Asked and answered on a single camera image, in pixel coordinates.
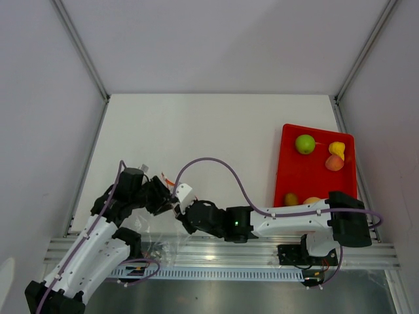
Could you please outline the yellow orange mango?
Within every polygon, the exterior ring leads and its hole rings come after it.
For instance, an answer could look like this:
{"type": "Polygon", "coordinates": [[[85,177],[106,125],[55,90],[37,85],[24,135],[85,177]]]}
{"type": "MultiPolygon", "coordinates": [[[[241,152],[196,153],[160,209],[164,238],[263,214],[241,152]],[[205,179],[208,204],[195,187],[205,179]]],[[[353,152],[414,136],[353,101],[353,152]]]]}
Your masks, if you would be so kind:
{"type": "Polygon", "coordinates": [[[308,205],[308,204],[312,204],[312,203],[317,203],[318,201],[320,201],[321,200],[321,198],[317,198],[317,197],[309,197],[309,198],[307,198],[307,199],[305,199],[304,201],[303,201],[303,204],[304,205],[308,205]]]}

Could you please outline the small brown yellow fruit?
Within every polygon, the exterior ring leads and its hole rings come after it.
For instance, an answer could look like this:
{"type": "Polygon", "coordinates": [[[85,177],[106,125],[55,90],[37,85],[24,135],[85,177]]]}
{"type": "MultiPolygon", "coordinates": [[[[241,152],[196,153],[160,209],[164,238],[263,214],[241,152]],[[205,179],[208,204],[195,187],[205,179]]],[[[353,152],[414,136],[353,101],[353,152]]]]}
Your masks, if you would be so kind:
{"type": "Polygon", "coordinates": [[[286,193],[283,197],[283,204],[285,206],[296,206],[299,204],[299,198],[295,193],[286,193]]]}

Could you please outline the red plastic tray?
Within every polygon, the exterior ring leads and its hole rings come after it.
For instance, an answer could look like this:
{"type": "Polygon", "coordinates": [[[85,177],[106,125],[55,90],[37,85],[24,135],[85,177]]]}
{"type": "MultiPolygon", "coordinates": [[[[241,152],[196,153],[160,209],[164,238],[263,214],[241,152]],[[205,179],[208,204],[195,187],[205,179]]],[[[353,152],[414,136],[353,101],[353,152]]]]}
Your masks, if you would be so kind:
{"type": "Polygon", "coordinates": [[[285,124],[280,142],[274,206],[284,206],[284,197],[288,193],[296,194],[302,203],[310,197],[327,198],[332,191],[341,191],[357,198],[353,136],[285,124]],[[310,135],[316,141],[316,147],[311,154],[303,155],[296,150],[295,140],[300,135],[310,135]],[[329,145],[335,141],[345,144],[344,166],[338,171],[331,171],[326,168],[325,162],[331,155],[329,145]]]}

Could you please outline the clear zip top bag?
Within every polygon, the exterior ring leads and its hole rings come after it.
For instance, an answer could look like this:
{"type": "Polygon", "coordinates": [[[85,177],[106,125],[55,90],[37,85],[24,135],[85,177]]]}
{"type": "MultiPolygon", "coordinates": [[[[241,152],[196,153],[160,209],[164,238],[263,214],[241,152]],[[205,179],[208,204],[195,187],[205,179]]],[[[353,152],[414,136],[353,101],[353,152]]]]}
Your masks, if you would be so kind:
{"type": "MultiPolygon", "coordinates": [[[[172,192],[172,185],[163,184],[172,192]]],[[[181,222],[175,219],[173,210],[153,216],[146,208],[134,209],[130,227],[142,236],[143,256],[155,259],[163,266],[174,266],[180,250],[191,238],[181,222]]]]}

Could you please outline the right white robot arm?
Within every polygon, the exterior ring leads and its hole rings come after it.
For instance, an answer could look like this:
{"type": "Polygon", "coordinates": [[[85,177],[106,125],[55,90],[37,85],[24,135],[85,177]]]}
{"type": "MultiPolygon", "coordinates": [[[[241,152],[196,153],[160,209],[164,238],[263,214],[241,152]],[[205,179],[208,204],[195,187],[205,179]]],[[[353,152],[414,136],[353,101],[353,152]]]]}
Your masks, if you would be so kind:
{"type": "Polygon", "coordinates": [[[177,202],[173,211],[189,234],[205,232],[226,242],[299,235],[300,259],[313,264],[339,247],[362,248],[372,244],[363,202],[343,193],[306,205],[256,210],[251,206],[218,208],[213,202],[177,202]]]}

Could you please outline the red orange peach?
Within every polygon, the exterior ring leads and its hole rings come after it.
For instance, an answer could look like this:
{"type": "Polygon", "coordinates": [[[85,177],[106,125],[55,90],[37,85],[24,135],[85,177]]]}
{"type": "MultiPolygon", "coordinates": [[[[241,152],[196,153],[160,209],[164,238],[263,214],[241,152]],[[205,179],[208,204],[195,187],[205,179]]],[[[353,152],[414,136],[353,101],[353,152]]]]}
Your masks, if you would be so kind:
{"type": "Polygon", "coordinates": [[[340,156],[332,154],[326,159],[325,167],[329,171],[340,171],[344,167],[344,160],[340,156]]]}

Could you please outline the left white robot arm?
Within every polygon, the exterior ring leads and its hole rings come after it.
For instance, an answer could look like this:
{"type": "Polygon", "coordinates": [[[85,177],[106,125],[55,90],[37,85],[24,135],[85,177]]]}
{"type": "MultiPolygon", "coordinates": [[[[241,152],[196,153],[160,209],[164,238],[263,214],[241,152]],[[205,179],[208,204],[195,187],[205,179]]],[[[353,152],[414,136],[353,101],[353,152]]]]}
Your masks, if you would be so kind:
{"type": "Polygon", "coordinates": [[[31,313],[84,313],[88,300],[120,265],[144,271],[157,260],[145,257],[141,235],[122,226],[134,209],[152,215],[170,209],[170,189],[138,169],[118,172],[115,182],[94,202],[84,230],[58,265],[41,281],[31,281],[25,297],[31,313]]]}

